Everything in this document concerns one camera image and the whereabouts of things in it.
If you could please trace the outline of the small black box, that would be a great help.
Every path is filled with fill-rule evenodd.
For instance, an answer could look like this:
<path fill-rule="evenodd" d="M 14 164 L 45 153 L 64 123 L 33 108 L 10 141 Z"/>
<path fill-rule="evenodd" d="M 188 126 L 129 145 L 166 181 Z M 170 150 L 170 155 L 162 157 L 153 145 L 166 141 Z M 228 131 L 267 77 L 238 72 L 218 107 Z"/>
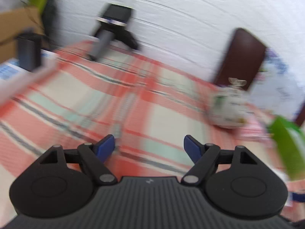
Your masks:
<path fill-rule="evenodd" d="M 42 36 L 36 33 L 21 33 L 17 36 L 19 67 L 29 72 L 41 66 Z"/>

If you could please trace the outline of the spare black handheld gripper device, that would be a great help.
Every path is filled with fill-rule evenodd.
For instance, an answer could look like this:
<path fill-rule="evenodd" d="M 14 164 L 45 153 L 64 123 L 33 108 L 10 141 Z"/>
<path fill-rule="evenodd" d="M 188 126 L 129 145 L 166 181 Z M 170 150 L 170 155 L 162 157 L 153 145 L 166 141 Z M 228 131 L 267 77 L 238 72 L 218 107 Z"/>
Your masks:
<path fill-rule="evenodd" d="M 140 45 L 134 35 L 127 30 L 133 9 L 123 5 L 108 3 L 103 12 L 97 17 L 99 27 L 93 33 L 97 39 L 87 54 L 91 61 L 98 61 L 103 57 L 110 43 L 120 41 L 132 50 L 139 50 Z"/>

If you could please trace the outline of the brown cardboard box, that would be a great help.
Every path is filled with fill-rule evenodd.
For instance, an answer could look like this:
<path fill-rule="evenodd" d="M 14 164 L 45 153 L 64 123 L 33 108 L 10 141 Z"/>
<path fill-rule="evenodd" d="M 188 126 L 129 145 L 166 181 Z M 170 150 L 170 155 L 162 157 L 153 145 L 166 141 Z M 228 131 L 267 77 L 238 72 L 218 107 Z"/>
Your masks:
<path fill-rule="evenodd" d="M 1 63 L 16 56 L 15 38 L 26 30 L 44 35 L 41 16 L 37 7 L 25 6 L 1 12 Z"/>

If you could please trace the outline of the green cardboard box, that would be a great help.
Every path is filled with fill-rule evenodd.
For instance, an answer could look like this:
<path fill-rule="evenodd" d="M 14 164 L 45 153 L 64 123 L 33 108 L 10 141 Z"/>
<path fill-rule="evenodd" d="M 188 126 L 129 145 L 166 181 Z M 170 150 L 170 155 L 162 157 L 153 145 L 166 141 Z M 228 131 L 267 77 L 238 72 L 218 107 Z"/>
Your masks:
<path fill-rule="evenodd" d="M 268 130 L 290 179 L 304 179 L 304 133 L 282 116 L 276 116 Z"/>

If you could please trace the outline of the brown leather headboard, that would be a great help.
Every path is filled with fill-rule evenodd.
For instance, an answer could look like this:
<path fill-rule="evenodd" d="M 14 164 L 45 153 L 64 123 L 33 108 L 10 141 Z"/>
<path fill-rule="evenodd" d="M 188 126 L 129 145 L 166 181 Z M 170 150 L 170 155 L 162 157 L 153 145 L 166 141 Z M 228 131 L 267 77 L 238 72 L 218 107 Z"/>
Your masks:
<path fill-rule="evenodd" d="M 229 78 L 245 80 L 243 90 L 247 91 L 256 77 L 267 47 L 253 34 L 243 28 L 237 28 L 231 38 L 227 52 L 213 78 L 213 84 L 229 85 Z"/>

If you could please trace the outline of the pink packet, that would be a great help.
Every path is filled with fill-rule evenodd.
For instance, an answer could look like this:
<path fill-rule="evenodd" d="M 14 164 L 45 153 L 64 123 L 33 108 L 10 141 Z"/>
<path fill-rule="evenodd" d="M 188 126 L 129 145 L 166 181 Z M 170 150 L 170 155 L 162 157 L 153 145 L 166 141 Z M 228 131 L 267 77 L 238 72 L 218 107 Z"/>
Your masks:
<path fill-rule="evenodd" d="M 265 124 L 260 122 L 253 114 L 247 116 L 243 126 L 234 130 L 234 135 L 243 141 L 255 141 L 267 147 L 273 146 L 271 135 Z"/>

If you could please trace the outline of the white patterned plastic bag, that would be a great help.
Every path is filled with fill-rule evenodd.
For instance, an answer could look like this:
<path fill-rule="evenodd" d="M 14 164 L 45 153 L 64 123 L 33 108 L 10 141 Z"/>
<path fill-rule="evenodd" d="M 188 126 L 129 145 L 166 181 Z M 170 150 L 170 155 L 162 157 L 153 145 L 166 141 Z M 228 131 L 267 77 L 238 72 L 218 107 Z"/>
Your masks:
<path fill-rule="evenodd" d="M 247 101 L 242 89 L 247 81 L 233 77 L 228 81 L 228 86 L 219 86 L 209 98 L 207 117 L 214 126 L 236 129 L 247 122 Z"/>

